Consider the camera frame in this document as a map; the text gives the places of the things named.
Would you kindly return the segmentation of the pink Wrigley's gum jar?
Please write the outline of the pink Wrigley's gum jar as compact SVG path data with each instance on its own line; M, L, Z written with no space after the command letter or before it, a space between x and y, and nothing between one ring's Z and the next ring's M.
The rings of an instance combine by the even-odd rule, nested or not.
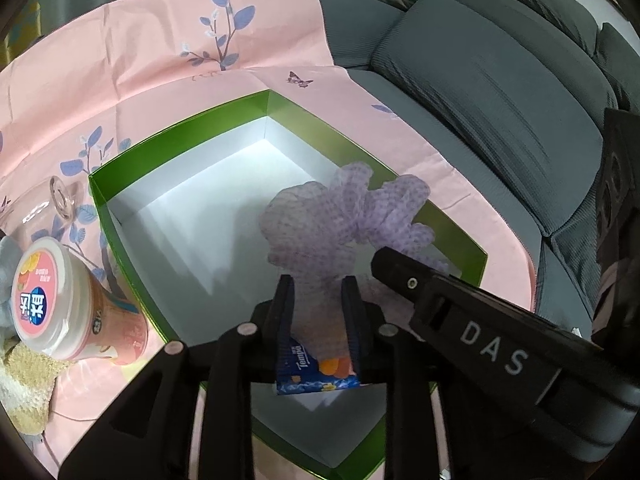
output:
M127 365L148 342L140 310L105 289L50 236L32 243L18 263L11 304L21 341L55 360L101 358Z

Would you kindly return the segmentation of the yellow white fluffy towel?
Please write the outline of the yellow white fluffy towel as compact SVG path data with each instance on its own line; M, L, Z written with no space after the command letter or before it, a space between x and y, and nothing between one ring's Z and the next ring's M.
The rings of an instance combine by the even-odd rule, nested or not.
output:
M30 350L15 338L1 343L1 404L20 434L46 429L56 378L72 366Z

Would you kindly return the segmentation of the purple mesh bath puff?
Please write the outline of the purple mesh bath puff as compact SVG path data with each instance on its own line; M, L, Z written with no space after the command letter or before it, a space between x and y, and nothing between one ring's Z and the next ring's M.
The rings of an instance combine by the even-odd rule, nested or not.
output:
M434 230L415 219L430 197L428 185L406 174L370 188L372 176L369 165L353 162L328 185L310 181L280 191L259 219L269 262L294 278L292 336L317 360L349 354L341 306L347 275L388 322L407 327L410 302L371 274L376 250L390 247L436 270L449 269L427 251Z

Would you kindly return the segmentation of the light blue plush elephant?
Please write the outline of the light blue plush elephant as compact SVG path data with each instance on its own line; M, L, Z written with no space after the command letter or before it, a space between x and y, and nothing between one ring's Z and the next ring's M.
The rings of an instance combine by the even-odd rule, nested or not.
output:
M0 243L0 304L2 330L13 326L11 314L11 292L14 275L17 266L21 261L22 255L23 251L12 237L2 237Z

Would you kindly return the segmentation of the blue Tempo tissue pack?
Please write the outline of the blue Tempo tissue pack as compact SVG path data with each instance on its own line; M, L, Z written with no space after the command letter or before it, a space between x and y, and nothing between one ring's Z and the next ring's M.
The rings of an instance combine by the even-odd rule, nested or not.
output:
M317 360L290 338L279 356L276 391L280 396L358 388L359 378L348 356Z

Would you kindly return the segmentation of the clear glass jar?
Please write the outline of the clear glass jar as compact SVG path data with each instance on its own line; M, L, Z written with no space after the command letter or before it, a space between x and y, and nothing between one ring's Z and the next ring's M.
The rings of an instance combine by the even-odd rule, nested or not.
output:
M1 233L27 247L40 237L60 240L74 221L72 194L59 177L47 177L11 200L1 213Z

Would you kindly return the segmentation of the pink floral cloth sheet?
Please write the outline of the pink floral cloth sheet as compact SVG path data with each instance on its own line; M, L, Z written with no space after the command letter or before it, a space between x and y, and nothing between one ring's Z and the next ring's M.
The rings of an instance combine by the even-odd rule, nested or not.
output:
M503 218L428 135L333 64L319 0L119 0L1 74L1 193L47 177L77 197L89 258L114 232L157 333L200 344L243 322L278 269L258 219L284 188L361 160L371 185L430 188L451 265L524 309L535 270Z

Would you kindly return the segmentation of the grey sofa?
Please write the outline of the grey sofa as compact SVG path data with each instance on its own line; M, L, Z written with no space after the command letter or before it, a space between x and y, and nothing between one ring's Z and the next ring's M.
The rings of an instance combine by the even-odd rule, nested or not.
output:
M319 1L335 63L527 249L537 314L589 336L604 113L638 112L638 47L577 0Z

